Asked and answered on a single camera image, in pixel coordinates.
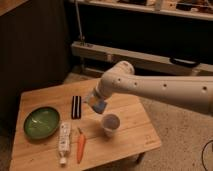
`shelf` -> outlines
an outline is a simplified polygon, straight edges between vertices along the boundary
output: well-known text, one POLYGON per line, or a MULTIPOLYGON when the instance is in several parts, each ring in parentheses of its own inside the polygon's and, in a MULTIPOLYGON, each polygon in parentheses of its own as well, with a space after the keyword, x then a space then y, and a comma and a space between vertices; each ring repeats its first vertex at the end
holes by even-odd
POLYGON ((139 53, 124 49, 111 48, 106 46, 94 45, 81 42, 73 42, 71 45, 72 54, 77 57, 117 63, 121 60, 127 60, 134 66, 152 70, 155 72, 169 73, 173 75, 213 75, 213 65, 200 63, 196 67, 184 67, 171 63, 169 57, 139 53))
POLYGON ((93 5, 107 8, 117 8, 123 10, 137 11, 137 12, 146 12, 146 13, 154 13, 161 15, 169 15, 169 16, 177 16, 177 17, 185 17, 185 18, 193 18, 200 20, 208 20, 213 21, 213 14, 209 13, 201 13, 196 11, 183 11, 183 10, 174 10, 174 4, 171 9, 169 9, 169 5, 166 3, 162 3, 161 10, 156 10, 154 6, 144 6, 144 5, 135 5, 135 4, 127 4, 127 3, 118 3, 116 1, 96 1, 96 0, 78 0, 79 4, 84 5, 93 5))

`wooden table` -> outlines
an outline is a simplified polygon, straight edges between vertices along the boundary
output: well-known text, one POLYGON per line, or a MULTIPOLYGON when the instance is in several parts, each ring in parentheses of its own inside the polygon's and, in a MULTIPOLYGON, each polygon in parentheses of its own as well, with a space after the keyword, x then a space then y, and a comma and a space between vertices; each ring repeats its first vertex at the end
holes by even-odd
POLYGON ((28 0, 0 0, 0 16, 13 10, 28 0))
POLYGON ((97 82, 97 79, 81 81, 22 94, 10 170, 85 170, 161 146, 161 141, 139 98, 133 95, 114 94, 107 100, 108 106, 104 115, 114 113, 121 121, 118 132, 111 139, 105 136, 100 127, 103 115, 94 113, 85 103, 82 105, 81 120, 72 120, 72 96, 85 97, 97 82), (54 107, 60 113, 61 121, 69 121, 72 124, 71 152, 66 167, 59 165, 58 130, 51 137, 39 141, 29 141, 24 135, 25 118, 32 110, 42 106, 54 107), (82 129, 87 138, 80 164, 76 162, 76 142, 79 135, 77 127, 82 129))

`tube cap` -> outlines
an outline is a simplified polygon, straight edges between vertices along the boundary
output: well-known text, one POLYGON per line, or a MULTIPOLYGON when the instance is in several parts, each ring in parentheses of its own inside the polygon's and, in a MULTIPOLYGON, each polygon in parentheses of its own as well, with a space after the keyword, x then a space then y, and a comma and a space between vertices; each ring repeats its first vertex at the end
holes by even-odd
POLYGON ((61 157, 60 164, 66 164, 66 163, 67 163, 66 157, 61 157))

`table leg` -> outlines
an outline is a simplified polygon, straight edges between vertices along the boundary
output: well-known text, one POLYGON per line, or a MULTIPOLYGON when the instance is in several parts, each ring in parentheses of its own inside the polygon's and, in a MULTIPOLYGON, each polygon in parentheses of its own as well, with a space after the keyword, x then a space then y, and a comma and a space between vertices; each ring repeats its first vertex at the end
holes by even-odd
POLYGON ((143 159, 145 153, 138 154, 138 158, 136 159, 136 164, 139 164, 141 160, 143 159))

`dark wall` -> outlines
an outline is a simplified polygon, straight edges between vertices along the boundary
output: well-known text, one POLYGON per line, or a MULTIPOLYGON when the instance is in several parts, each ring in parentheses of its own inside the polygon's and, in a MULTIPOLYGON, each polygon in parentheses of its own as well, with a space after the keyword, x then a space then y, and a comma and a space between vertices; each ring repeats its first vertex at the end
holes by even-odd
MULTIPOLYGON (((74 5, 68 6, 74 30, 74 5)), ((213 64, 213 21, 91 5, 79 10, 86 42, 213 64)), ((71 38, 77 36, 76 29, 71 38)))
POLYGON ((20 94, 60 84, 70 65, 62 0, 31 0, 0 17, 0 122, 15 126, 20 94))

